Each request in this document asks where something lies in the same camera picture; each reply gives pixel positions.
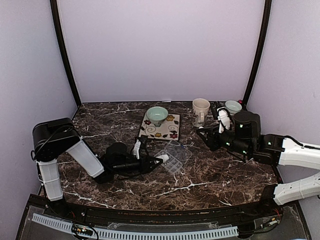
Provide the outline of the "clear plastic pill organizer box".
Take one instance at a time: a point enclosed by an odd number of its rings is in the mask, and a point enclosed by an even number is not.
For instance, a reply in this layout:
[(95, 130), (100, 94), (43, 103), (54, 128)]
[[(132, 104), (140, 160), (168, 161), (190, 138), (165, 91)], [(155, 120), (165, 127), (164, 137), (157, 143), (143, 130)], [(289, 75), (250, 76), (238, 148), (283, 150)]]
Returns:
[(178, 174), (192, 156), (190, 150), (175, 140), (171, 140), (155, 157), (165, 154), (169, 156), (169, 160), (162, 163), (161, 166), (173, 175)]

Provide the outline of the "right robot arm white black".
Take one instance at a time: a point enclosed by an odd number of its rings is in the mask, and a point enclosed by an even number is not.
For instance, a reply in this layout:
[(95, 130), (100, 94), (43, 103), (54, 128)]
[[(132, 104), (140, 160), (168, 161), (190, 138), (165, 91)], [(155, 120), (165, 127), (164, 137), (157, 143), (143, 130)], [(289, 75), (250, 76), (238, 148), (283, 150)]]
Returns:
[[(260, 116), (250, 111), (242, 110), (233, 116), (233, 129), (220, 120), (219, 124), (199, 127), (196, 133), (212, 152), (224, 148), (243, 162), (254, 160), (272, 167), (320, 168), (319, 145), (308, 145), (289, 135), (262, 134)], [(289, 183), (268, 185), (255, 205), (255, 213), (266, 217), (275, 204), (281, 206), (319, 194), (319, 173)]]

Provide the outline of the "small white pill bottle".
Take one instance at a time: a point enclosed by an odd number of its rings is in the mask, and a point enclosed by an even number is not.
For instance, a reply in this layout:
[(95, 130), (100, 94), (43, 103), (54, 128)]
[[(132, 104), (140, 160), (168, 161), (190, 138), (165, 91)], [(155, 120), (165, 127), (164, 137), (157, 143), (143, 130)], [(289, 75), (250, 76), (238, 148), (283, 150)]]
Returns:
[(157, 163), (165, 163), (169, 160), (169, 156), (167, 154), (163, 154), (163, 155), (159, 155), (159, 156), (156, 156), (156, 162)]

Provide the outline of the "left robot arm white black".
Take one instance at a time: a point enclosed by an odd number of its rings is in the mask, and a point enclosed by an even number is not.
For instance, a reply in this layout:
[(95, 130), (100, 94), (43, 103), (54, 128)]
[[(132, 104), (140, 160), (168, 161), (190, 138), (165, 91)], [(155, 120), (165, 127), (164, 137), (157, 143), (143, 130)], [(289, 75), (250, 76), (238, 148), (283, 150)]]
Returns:
[(124, 143), (116, 142), (98, 157), (70, 118), (39, 123), (33, 128), (32, 137), (31, 158), (37, 164), (47, 199), (52, 202), (50, 208), (60, 218), (67, 218), (71, 213), (70, 206), (62, 200), (64, 194), (58, 169), (60, 155), (71, 156), (98, 184), (112, 181), (115, 175), (135, 178), (148, 174), (169, 159), (167, 154), (149, 154), (146, 135), (136, 137), (131, 151)]

